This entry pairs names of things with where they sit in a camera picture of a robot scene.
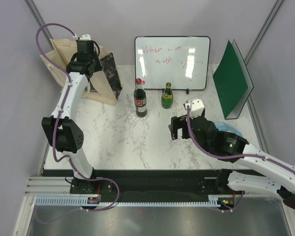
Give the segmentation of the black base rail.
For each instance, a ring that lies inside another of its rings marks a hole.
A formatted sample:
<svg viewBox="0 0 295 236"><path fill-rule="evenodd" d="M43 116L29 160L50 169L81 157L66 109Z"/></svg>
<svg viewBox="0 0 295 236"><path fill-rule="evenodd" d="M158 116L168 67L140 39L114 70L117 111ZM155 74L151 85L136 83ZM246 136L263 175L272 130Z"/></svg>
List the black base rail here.
<svg viewBox="0 0 295 236"><path fill-rule="evenodd" d="M204 200L233 195L217 186L219 170L95 170L99 181L73 178L71 194L100 194L105 200Z"/></svg>

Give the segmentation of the green Perrier bottle middle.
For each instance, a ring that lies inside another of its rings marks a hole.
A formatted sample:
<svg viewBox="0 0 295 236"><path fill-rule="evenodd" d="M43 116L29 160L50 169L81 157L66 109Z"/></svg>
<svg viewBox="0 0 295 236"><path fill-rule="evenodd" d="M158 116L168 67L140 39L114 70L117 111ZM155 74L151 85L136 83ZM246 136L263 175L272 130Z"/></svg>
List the green Perrier bottle middle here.
<svg viewBox="0 0 295 236"><path fill-rule="evenodd" d="M171 83L167 82L162 92L161 105L164 109L169 109L171 108L173 102L174 96L172 92L172 85Z"/></svg>

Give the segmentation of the green folder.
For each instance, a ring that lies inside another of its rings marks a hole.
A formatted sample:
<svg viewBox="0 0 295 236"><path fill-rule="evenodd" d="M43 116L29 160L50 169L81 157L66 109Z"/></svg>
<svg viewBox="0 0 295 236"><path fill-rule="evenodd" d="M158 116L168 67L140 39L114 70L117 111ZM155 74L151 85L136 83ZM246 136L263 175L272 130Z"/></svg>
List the green folder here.
<svg viewBox="0 0 295 236"><path fill-rule="evenodd" d="M237 119L254 85L235 41L227 43L213 80L224 119Z"/></svg>

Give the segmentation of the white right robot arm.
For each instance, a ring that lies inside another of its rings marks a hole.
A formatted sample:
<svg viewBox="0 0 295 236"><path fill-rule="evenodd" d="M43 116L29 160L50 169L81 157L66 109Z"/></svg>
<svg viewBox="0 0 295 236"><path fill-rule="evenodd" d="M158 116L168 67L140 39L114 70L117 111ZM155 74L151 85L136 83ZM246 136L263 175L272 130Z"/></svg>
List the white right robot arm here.
<svg viewBox="0 0 295 236"><path fill-rule="evenodd" d="M179 129L182 130L182 138L191 139L206 155L259 173L259 176L244 175L223 169L215 181L218 192L225 194L233 190L274 195L295 210L295 166L261 151L237 134L219 130L203 115L196 118L187 115L172 117L169 130L173 140L177 139Z"/></svg>

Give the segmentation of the Coca-Cola glass bottle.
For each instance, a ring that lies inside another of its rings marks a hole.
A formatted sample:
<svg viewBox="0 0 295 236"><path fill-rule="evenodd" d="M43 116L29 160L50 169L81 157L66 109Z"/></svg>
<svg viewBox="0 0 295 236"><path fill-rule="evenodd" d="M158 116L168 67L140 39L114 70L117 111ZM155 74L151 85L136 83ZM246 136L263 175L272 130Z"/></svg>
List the Coca-Cola glass bottle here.
<svg viewBox="0 0 295 236"><path fill-rule="evenodd" d="M137 116L140 118L145 117L148 112L147 99L146 92L142 87L142 80L140 78L135 79L134 104Z"/></svg>

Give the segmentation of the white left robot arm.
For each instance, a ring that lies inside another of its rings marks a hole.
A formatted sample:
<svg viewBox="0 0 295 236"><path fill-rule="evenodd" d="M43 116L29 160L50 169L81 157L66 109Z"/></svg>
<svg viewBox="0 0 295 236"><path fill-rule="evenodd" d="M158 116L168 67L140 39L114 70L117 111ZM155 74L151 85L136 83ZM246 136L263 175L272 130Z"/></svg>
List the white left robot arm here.
<svg viewBox="0 0 295 236"><path fill-rule="evenodd" d="M68 160L76 179L82 179L81 188L94 193L98 181L93 178L93 167L83 151L84 134L76 124L76 113L83 91L91 76L101 70L92 40L78 39L76 52L65 69L65 83L59 101L49 117L42 119L42 127L52 147L53 158L59 163Z"/></svg>

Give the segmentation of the small whiteboard black frame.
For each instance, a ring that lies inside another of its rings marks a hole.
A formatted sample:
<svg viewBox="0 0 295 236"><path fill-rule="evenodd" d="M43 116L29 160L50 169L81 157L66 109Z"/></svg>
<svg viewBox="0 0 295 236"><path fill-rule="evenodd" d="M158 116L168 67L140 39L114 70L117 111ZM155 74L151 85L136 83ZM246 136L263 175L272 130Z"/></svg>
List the small whiteboard black frame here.
<svg viewBox="0 0 295 236"><path fill-rule="evenodd" d="M211 40L208 36L138 36L135 78L144 89L204 90Z"/></svg>

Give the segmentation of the light blue face mask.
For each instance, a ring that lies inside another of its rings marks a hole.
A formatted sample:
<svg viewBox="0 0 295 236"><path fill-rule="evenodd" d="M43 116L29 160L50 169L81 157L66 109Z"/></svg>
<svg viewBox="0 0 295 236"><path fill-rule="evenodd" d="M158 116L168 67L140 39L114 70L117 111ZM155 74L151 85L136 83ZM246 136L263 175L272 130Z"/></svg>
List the light blue face mask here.
<svg viewBox="0 0 295 236"><path fill-rule="evenodd" d="M242 133L237 128L235 128L234 126L228 123L217 121L217 122L214 122L214 124L219 131L234 133L242 137Z"/></svg>

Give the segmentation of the beige canvas tote bag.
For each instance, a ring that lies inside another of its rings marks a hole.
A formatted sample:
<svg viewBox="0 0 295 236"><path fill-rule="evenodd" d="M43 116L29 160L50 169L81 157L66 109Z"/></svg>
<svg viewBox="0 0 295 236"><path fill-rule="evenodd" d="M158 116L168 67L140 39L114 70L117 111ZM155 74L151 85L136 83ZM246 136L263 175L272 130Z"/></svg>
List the beige canvas tote bag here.
<svg viewBox="0 0 295 236"><path fill-rule="evenodd" d="M73 54L77 52L76 42L69 39L51 39L50 41L53 50L46 53L46 56L65 69ZM82 98L114 106L122 90L115 58L111 51L100 47L99 59L102 70L93 74Z"/></svg>

